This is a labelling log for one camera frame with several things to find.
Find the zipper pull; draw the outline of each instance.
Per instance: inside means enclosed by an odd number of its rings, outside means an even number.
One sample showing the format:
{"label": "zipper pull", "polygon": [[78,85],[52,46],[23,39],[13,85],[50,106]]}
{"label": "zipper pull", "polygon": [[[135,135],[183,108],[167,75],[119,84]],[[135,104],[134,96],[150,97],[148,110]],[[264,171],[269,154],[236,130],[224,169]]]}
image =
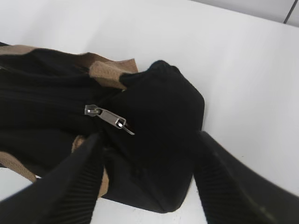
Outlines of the zipper pull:
{"label": "zipper pull", "polygon": [[97,105],[85,105],[84,115],[88,115],[91,117],[98,116],[99,118],[108,122],[114,127],[118,129],[123,129],[131,135],[135,135],[135,133],[129,129],[126,119],[116,115],[115,113],[112,113],[109,110],[100,108]]}

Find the zipper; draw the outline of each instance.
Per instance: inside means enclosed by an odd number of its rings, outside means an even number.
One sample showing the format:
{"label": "zipper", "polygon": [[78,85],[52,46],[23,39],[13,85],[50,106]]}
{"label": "zipper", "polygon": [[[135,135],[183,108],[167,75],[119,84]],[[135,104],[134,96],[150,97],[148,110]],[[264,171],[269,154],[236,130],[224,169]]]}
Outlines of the zipper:
{"label": "zipper", "polygon": [[[0,98],[10,99],[15,101],[28,101],[36,104],[53,106],[54,108],[60,108],[60,110],[69,111],[75,114],[82,114],[83,112],[82,106],[75,105],[75,104],[79,104],[80,102],[74,100],[72,100],[71,105],[62,105],[61,103],[58,103],[54,99],[49,100],[46,98],[41,98],[39,96],[33,96],[32,94],[28,94],[28,93],[20,95],[20,93],[15,93],[10,90],[4,90],[4,91],[0,90]],[[125,118],[115,113],[112,113],[109,110],[100,108],[96,105],[85,105],[84,115],[88,115],[91,117],[98,116],[99,118],[113,125],[114,127],[118,129],[123,129],[131,135],[135,135],[135,133],[130,130],[130,127]]]}
{"label": "zipper", "polygon": [[85,105],[84,115],[88,115],[91,117],[98,116],[99,118],[113,125],[114,127],[118,129],[123,129],[131,135],[135,135],[135,133],[130,130],[130,127],[127,124],[126,119],[115,113],[112,113],[109,110],[100,108],[97,105]]}

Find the tan trim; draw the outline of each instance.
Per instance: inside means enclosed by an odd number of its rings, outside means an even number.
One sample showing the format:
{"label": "tan trim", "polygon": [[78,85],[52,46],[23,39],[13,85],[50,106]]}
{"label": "tan trim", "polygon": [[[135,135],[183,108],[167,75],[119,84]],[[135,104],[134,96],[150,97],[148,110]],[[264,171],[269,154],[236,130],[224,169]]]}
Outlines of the tan trim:
{"label": "tan trim", "polygon": [[33,173],[31,173],[26,167],[24,167],[23,164],[21,164],[21,162],[18,161],[11,154],[6,152],[0,152],[0,163],[3,166],[27,178],[31,182],[36,181],[36,176]]}
{"label": "tan trim", "polygon": [[109,177],[108,177],[106,168],[104,168],[103,177],[102,177],[102,185],[100,187],[98,197],[102,197],[105,194],[107,194],[108,189],[109,189]]}
{"label": "tan trim", "polygon": [[79,146],[82,145],[82,143],[85,141],[85,138],[82,135],[78,135],[75,140],[73,141],[71,152],[73,153],[75,149],[77,149]]}
{"label": "tan trim", "polygon": [[[71,152],[73,153],[83,142],[85,141],[85,138],[82,135],[78,135],[75,140],[73,141],[73,145],[71,148]],[[102,177],[102,184],[99,190],[98,197],[102,197],[108,192],[109,188],[109,177],[107,174],[107,171],[104,167],[103,177]]]}
{"label": "tan trim", "polygon": [[0,47],[0,55],[24,55],[36,49],[25,45],[12,45]]}
{"label": "tan trim", "polygon": [[[35,47],[25,45],[11,45],[0,47],[1,55],[24,55],[30,53]],[[94,78],[100,85],[126,89],[120,83],[120,76],[123,73],[137,73],[138,69],[134,59],[115,62],[94,53],[84,53],[79,55],[60,52],[71,58],[74,64],[89,68],[89,76]]]}

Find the white table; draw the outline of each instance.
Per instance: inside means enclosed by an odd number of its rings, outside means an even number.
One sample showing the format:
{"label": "white table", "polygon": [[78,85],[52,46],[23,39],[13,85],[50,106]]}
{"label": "white table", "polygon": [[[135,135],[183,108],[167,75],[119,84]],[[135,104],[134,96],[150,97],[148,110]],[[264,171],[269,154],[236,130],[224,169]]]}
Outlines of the white table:
{"label": "white table", "polygon": [[[299,195],[299,28],[188,0],[6,0],[0,30],[10,44],[134,57],[139,70],[176,65],[205,98],[204,130]],[[100,199],[93,223],[204,224],[199,204],[194,183],[171,214]]]}

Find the zipper track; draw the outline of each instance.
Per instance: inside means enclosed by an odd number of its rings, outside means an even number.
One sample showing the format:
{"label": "zipper track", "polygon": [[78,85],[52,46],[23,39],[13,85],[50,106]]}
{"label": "zipper track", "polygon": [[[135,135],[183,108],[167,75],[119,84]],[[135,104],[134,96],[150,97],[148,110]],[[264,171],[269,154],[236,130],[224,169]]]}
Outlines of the zipper track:
{"label": "zipper track", "polygon": [[85,109],[85,102],[82,101],[74,101],[74,104],[78,104],[78,106],[76,105],[72,105],[72,104],[63,104],[63,103],[59,103],[58,100],[54,100],[54,99],[49,99],[49,97],[45,98],[45,97],[38,97],[36,94],[28,94],[28,93],[15,93],[13,91],[8,91],[8,90],[0,90],[0,99],[5,100],[5,101],[17,101],[17,102],[30,102],[30,103],[35,103],[35,104],[40,104],[40,105],[47,105],[53,108],[57,108],[59,110],[64,110],[64,111],[68,111],[74,114],[79,114],[84,116],[84,109]]}

